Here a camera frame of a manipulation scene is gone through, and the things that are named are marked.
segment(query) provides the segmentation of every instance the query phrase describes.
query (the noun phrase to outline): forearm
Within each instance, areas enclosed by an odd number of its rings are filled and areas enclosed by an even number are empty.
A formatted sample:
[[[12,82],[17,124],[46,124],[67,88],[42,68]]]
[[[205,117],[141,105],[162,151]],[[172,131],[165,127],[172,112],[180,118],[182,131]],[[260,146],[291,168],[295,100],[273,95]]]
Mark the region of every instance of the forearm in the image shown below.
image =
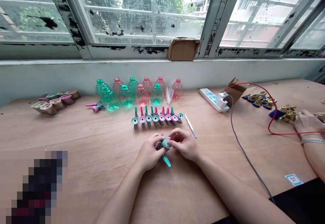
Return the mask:
[[[199,154],[196,163],[240,223],[293,223],[272,202],[209,157]]]
[[[132,165],[121,184],[99,214],[95,224],[129,223],[136,192],[143,173],[136,164]]]
[[[323,139],[319,133],[302,134],[303,139],[317,138]],[[317,176],[325,183],[325,144],[307,142],[303,144],[304,151],[309,164]]]

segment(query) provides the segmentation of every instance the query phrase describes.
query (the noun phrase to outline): white wall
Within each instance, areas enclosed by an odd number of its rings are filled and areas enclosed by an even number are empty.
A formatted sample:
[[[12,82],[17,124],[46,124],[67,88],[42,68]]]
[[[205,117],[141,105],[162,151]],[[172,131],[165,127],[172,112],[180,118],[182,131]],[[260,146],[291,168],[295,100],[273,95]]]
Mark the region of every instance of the white wall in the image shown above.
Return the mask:
[[[0,62],[0,106],[18,98],[77,89],[83,95],[95,93],[96,79],[111,85],[115,77],[128,83],[131,76],[141,83],[145,76],[166,84],[180,78],[185,89],[226,85],[233,77],[249,82],[317,77],[325,59],[278,60],[50,60]]]

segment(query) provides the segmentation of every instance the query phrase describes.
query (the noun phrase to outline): power strip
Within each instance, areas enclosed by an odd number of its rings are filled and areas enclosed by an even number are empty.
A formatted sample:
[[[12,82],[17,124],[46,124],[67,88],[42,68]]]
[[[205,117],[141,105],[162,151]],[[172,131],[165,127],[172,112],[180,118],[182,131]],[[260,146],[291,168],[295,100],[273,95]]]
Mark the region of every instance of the power strip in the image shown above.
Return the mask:
[[[229,110],[229,106],[227,106],[227,102],[224,101],[220,101],[223,100],[220,99],[219,100],[219,104],[223,104],[222,108],[220,108],[217,103],[218,103],[218,99],[217,96],[212,93],[209,89],[200,89],[200,94],[214,107],[214,109],[216,109],[218,112],[226,112]]]

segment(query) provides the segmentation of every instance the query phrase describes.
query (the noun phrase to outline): red wire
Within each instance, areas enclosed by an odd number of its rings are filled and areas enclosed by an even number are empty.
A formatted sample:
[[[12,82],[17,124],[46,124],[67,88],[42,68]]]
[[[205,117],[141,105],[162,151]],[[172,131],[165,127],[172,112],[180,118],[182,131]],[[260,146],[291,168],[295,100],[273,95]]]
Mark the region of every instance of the red wire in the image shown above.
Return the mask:
[[[270,126],[271,126],[271,123],[274,121],[274,118],[275,118],[275,116],[276,116],[276,114],[277,114],[278,107],[277,107],[277,104],[275,103],[273,97],[271,96],[271,94],[270,94],[270,93],[269,93],[265,88],[263,88],[262,86],[260,86],[260,85],[258,85],[258,84],[255,84],[255,83],[242,82],[242,83],[238,83],[238,84],[235,84],[235,85],[239,85],[239,84],[252,84],[252,85],[256,85],[256,86],[262,88],[263,90],[265,90],[265,91],[268,93],[268,95],[271,97],[271,100],[272,100],[272,102],[274,103],[274,106],[275,106],[274,115],[273,115],[273,117],[272,117],[272,119],[271,119],[271,121],[270,121],[270,123],[269,123],[269,125],[268,125],[268,127],[267,127],[268,131],[269,131],[271,134],[275,134],[275,135],[293,135],[293,134],[304,134],[304,133],[325,133],[325,131],[302,132],[302,133],[290,133],[290,134],[278,134],[278,133],[273,133],[273,132],[271,131],[271,129],[270,129]],[[231,87],[234,87],[235,85],[230,86],[228,89],[226,89],[225,92],[227,92]]]

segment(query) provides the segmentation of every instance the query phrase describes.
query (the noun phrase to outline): plastic bottle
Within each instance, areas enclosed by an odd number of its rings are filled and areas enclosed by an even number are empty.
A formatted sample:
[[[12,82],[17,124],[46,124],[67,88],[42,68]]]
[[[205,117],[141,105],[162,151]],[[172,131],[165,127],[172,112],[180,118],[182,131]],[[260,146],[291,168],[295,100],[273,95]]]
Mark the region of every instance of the plastic bottle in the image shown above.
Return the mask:
[[[101,100],[102,88],[104,86],[107,86],[109,90],[112,90],[111,87],[108,86],[108,84],[103,82],[103,80],[98,79],[96,84],[96,89],[95,89],[98,100]]]
[[[120,91],[120,103],[126,108],[134,106],[134,97],[131,95],[127,85],[122,85],[122,89]]]
[[[156,83],[155,87],[153,87],[150,95],[151,103],[154,105],[160,105],[163,102],[164,93],[163,90],[160,88],[160,84]]]
[[[163,93],[165,93],[165,82],[163,81],[162,77],[158,77],[158,80],[156,81],[160,85],[160,88],[162,89]]]
[[[173,99],[179,99],[183,94],[183,86],[180,82],[180,79],[176,79],[175,83],[172,86],[174,90]]]
[[[143,80],[142,84],[143,84],[144,89],[147,92],[149,92],[149,95],[150,95],[151,91],[152,91],[152,88],[153,88],[153,85],[152,85],[151,81],[149,80],[149,78],[145,77],[145,80]]]
[[[135,80],[134,77],[130,78],[129,84],[128,84],[128,88],[130,90],[130,93],[133,95],[135,94],[136,89],[138,88],[138,82]]]
[[[119,96],[120,91],[122,89],[122,84],[124,84],[119,78],[115,78],[114,79],[114,83],[113,83],[113,92]]]
[[[149,103],[149,92],[145,90],[142,84],[138,85],[138,88],[135,91],[135,103],[137,106],[145,106]]]
[[[117,100],[117,95],[107,86],[104,86],[102,88],[101,102],[107,111],[115,111],[120,107],[120,104]]]

